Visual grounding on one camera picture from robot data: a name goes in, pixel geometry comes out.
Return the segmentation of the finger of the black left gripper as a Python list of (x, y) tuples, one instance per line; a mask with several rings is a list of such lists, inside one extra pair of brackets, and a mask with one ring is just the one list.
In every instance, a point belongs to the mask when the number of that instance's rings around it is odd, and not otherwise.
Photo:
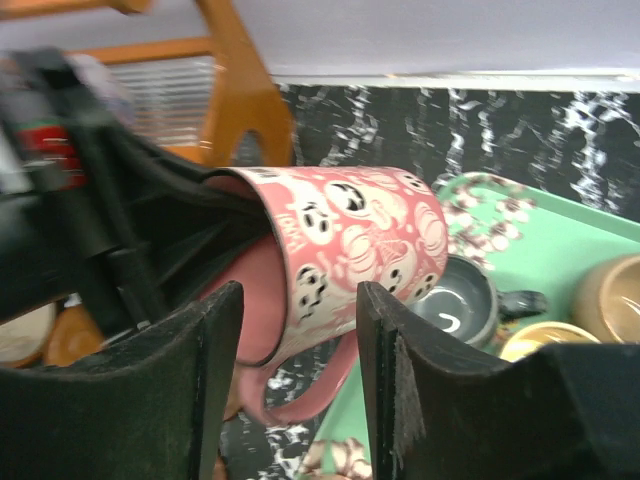
[(210, 186), (216, 169), (119, 137), (119, 311), (161, 320), (268, 233), (262, 204)]

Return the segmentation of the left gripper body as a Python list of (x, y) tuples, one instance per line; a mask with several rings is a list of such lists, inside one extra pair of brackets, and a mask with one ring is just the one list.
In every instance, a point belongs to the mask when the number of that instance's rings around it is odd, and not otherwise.
[(83, 63), (55, 48), (1, 57), (1, 318), (78, 294), (100, 325), (150, 321), (148, 245), (126, 126)]

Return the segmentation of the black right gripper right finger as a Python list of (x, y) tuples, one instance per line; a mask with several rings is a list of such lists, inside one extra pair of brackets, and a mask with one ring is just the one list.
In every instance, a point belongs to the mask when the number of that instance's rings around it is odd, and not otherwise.
[(639, 349), (554, 344), (510, 363), (357, 289), (377, 479), (635, 479)]

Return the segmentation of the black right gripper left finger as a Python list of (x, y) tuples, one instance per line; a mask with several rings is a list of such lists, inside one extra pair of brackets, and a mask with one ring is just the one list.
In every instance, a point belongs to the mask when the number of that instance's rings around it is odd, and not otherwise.
[(1, 372), (5, 479), (210, 479), (243, 319), (235, 281), (67, 367)]

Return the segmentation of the wooden shelf rack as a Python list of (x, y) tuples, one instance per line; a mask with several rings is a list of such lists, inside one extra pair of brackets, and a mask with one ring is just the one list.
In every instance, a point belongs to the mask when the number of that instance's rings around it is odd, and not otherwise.
[(201, 37), (92, 48), (134, 95), (136, 130), (207, 166), (230, 166), (253, 135), (267, 166), (292, 160), (294, 120), (230, 1), (196, 4)]

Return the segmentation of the maroon mug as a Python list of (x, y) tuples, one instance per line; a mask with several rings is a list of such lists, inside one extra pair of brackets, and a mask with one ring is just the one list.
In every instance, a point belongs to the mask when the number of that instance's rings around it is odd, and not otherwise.
[[(244, 290), (241, 405), (269, 426), (308, 420), (331, 403), (357, 359), (358, 285), (376, 282), (411, 303), (442, 276), (448, 233), (440, 203), (420, 178), (395, 167), (228, 167), (210, 183), (258, 201), (270, 222), (217, 278)], [(330, 339), (337, 348), (312, 385), (268, 406), (278, 367)]]

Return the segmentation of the green floral tray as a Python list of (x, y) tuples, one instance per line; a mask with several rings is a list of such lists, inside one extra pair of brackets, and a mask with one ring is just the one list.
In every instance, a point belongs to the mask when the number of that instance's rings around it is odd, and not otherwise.
[[(509, 337), (538, 322), (566, 321), (581, 277), (601, 261), (639, 251), (639, 225), (578, 202), (491, 175), (466, 173), (438, 193), (449, 248), (481, 265), (502, 291), (537, 290), (540, 316), (499, 326), (484, 347), (498, 354)], [(371, 472), (361, 372), (353, 367), (298, 470), (301, 479)]]

